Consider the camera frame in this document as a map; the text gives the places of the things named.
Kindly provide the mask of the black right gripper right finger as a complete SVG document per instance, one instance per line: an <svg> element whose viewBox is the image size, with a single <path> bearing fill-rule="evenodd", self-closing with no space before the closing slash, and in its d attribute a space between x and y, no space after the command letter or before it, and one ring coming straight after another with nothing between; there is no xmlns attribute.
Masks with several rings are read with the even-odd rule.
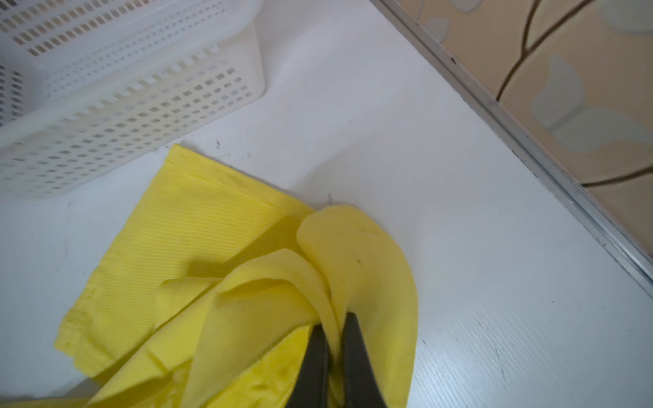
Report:
<svg viewBox="0 0 653 408"><path fill-rule="evenodd" d="M345 407L386 408L379 390L362 330L356 315L348 312L342 336Z"/></svg>

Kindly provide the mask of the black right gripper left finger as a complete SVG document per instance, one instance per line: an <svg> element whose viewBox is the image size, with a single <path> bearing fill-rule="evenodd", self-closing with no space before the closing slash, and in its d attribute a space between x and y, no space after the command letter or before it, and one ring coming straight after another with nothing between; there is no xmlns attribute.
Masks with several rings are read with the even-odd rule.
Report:
<svg viewBox="0 0 653 408"><path fill-rule="evenodd" d="M327 408L330 349L321 325L311 331L294 389L285 408Z"/></svg>

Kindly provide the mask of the yellow trousers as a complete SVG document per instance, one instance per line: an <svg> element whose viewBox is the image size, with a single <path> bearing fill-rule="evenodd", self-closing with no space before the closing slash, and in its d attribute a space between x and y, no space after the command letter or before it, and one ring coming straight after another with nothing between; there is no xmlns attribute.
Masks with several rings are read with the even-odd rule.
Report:
<svg viewBox="0 0 653 408"><path fill-rule="evenodd" d="M328 407L345 407L348 312L386 406L405 406L418 293L392 236L173 146L55 341L100 389L32 406L285 407L321 325Z"/></svg>

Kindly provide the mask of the white plastic perforated basket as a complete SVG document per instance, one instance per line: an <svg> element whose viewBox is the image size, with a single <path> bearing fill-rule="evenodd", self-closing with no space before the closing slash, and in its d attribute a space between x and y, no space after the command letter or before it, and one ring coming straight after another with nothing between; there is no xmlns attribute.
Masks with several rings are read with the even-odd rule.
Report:
<svg viewBox="0 0 653 408"><path fill-rule="evenodd" d="M4 1L1 194L73 190L257 100L259 1Z"/></svg>

